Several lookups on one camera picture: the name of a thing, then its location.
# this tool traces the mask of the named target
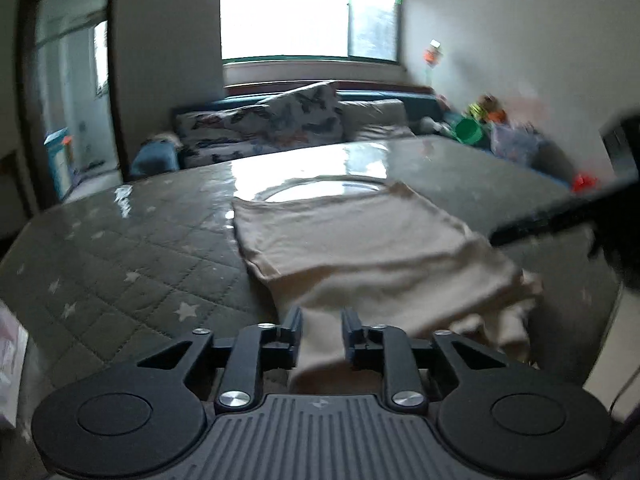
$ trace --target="brown door frame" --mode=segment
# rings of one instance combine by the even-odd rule
[[[46,209],[60,202],[56,194],[53,178],[49,173],[49,160],[44,147],[45,131],[42,118],[42,102],[38,84],[35,53],[36,20],[40,0],[18,0],[18,16],[15,35],[15,88],[18,105],[20,136],[24,147],[24,156],[33,184],[38,207]],[[107,0],[106,15],[108,23],[113,16],[112,0]],[[120,172],[126,181],[129,177],[129,161],[124,138],[120,128],[120,114],[115,98],[116,85],[113,84],[111,27],[107,26],[107,56],[109,65],[109,93],[111,105],[111,123],[119,160]]]

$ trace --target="sofa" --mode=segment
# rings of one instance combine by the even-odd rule
[[[274,102],[279,100],[284,101],[284,105],[281,106],[281,108],[284,108],[284,106],[286,106],[287,95],[292,96],[303,92],[303,94],[309,95],[309,99],[311,100],[310,104],[313,106],[314,96],[317,97],[319,89],[327,92],[326,98],[329,99],[329,101],[332,101],[330,93],[332,92],[335,95],[336,103],[332,101],[330,107],[333,104],[337,104],[337,108],[344,108],[347,105],[353,108],[351,105],[367,102],[370,103],[370,107],[367,106],[366,108],[375,109],[380,108],[377,107],[376,104],[388,102],[382,104],[384,109],[378,110],[378,114],[371,119],[371,121],[378,123],[382,128],[370,128],[362,132],[361,136],[355,136],[352,131],[354,126],[352,126],[350,130],[348,124],[346,125],[347,128],[345,128],[343,124],[345,120],[348,121],[351,114],[340,113],[340,109],[337,115],[339,120],[337,128],[322,136],[320,140],[318,140],[318,136],[314,136],[315,138],[311,140],[311,142],[305,142],[305,140],[308,139],[300,139],[300,142],[298,142],[295,135],[291,135],[292,131],[284,132],[282,130],[274,132],[275,138],[271,136],[266,142],[259,142],[256,136],[259,134],[260,128],[255,124],[255,120],[259,121],[259,118],[256,117],[254,117],[253,123],[249,118],[242,118],[240,121],[230,124],[231,121],[237,119],[238,110],[252,110],[252,107],[259,107],[261,105],[273,107]],[[207,112],[220,113],[208,116]],[[215,102],[178,107],[171,111],[171,123],[174,132],[178,135],[184,147],[182,149],[177,148],[174,143],[168,142],[165,139],[151,140],[145,143],[132,163],[130,177],[135,180],[153,174],[176,171],[178,168],[193,168],[233,160],[243,156],[273,153],[307,146],[349,142],[351,140],[371,140],[380,137],[395,138],[399,136],[410,136],[412,133],[408,129],[408,125],[417,124],[423,117],[431,117],[437,122],[444,120],[443,108],[437,98],[431,94],[358,90],[336,92],[332,89],[331,82],[314,84],[281,94],[234,96]],[[190,139],[190,132],[202,130],[198,128],[202,126],[202,124],[196,124],[198,120],[202,122],[202,118],[215,121],[217,124],[211,124],[211,126],[215,126],[219,131],[225,130],[228,138],[211,140],[197,137],[196,139]],[[321,128],[321,124],[322,121],[318,123],[318,128]],[[397,128],[391,128],[393,124],[404,126],[404,129],[398,130]],[[229,142],[218,142],[219,140],[228,140]]]

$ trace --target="table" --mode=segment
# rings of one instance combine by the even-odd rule
[[[307,148],[156,176],[132,184],[126,215],[114,190],[48,210],[31,221],[0,266],[0,299],[32,338],[20,427],[0,442],[6,478],[44,473],[29,424],[55,388],[198,326],[233,336],[245,325],[275,322],[268,293],[239,256],[231,200],[265,199],[309,179],[344,192],[336,180],[345,178],[360,183],[356,187],[402,180],[485,235],[568,196],[541,174],[447,139],[421,137]],[[317,192],[306,186],[284,195]],[[598,355],[619,290],[602,258],[587,260],[589,246],[578,228],[506,250],[545,283],[545,304],[529,327],[537,362],[577,383]]]

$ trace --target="black cable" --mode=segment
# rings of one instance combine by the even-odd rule
[[[631,377],[629,377],[626,380],[626,383],[624,383],[622,385],[622,388],[620,388],[618,394],[616,395],[616,397],[613,399],[613,402],[611,403],[611,406],[609,407],[609,416],[611,415],[611,413],[613,413],[613,408],[616,407],[616,403],[620,400],[620,397],[622,397],[626,391],[629,389],[629,387],[634,383],[634,381],[638,378],[638,375],[640,375],[640,366],[638,368],[636,368],[636,371],[633,372],[631,374]]]

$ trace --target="tabletop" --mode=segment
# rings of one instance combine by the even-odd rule
[[[18,428],[0,440],[0,478],[45,473],[30,420],[54,389],[197,326],[224,337],[276,321],[268,292],[239,256],[234,196],[290,200],[398,180],[483,235],[569,194],[489,153],[421,137],[163,174],[133,183],[130,192],[107,190],[34,218],[0,264],[0,300],[31,337]],[[580,384],[600,351],[619,290],[602,258],[587,260],[589,246],[589,233],[577,228],[505,249],[543,278],[545,301],[529,320],[533,356],[540,367]]]

